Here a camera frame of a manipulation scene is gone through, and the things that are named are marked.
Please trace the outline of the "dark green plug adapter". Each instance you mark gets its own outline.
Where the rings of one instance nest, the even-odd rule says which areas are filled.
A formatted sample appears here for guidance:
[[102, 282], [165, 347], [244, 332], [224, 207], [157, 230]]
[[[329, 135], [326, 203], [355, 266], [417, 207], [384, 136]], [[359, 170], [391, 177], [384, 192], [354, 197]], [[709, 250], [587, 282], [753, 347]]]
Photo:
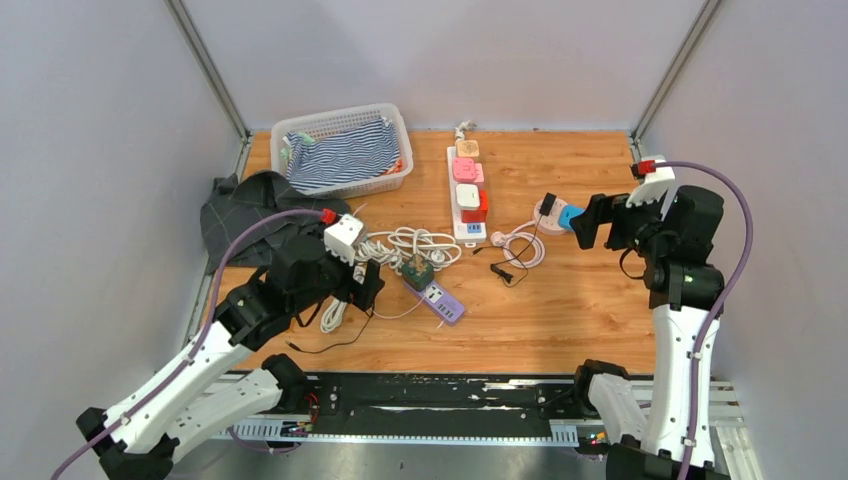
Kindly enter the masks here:
[[401, 277], [414, 291], [422, 292], [434, 280], [432, 263], [421, 254], [413, 254], [400, 267]]

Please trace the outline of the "purple power strip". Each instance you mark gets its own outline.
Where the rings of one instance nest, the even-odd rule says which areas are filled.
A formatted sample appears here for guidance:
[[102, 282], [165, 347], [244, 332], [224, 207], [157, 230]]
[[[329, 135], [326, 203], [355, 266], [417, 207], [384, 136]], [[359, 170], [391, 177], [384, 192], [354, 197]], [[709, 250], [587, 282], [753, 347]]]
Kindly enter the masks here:
[[407, 283], [404, 283], [404, 287], [422, 299], [423, 305], [436, 314], [442, 324], [455, 326], [466, 313], [465, 306], [435, 280], [421, 290], [415, 290]]

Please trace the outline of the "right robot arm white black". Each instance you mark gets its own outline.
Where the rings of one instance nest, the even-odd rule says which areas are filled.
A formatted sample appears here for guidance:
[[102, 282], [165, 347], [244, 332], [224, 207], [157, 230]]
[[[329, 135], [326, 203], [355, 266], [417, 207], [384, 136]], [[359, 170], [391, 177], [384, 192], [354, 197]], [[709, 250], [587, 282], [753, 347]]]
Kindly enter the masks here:
[[608, 479], [719, 479], [708, 425], [708, 345], [717, 331], [710, 311], [725, 289], [709, 264], [723, 198], [696, 186], [680, 187], [667, 213], [661, 200], [632, 205], [626, 194], [596, 194], [570, 225], [582, 249], [610, 225], [611, 251], [636, 253], [649, 292], [656, 365], [648, 410], [636, 400], [625, 369], [587, 360], [575, 372], [571, 403], [584, 417], [600, 415], [610, 443]]

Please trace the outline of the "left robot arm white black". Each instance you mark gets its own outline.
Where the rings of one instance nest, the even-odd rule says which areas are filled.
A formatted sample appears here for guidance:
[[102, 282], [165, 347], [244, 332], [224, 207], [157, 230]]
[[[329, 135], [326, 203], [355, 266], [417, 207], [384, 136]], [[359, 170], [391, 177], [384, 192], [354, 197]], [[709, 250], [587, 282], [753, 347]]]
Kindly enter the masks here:
[[277, 408], [298, 411], [306, 375], [285, 354], [268, 357], [235, 384], [208, 395], [231, 367], [301, 320], [329, 297], [362, 311], [385, 283], [370, 259], [357, 274], [353, 246], [331, 236], [297, 235], [271, 263], [233, 289], [212, 319], [160, 372], [124, 401], [91, 407], [76, 420], [110, 479], [164, 479], [176, 463], [240, 420]]

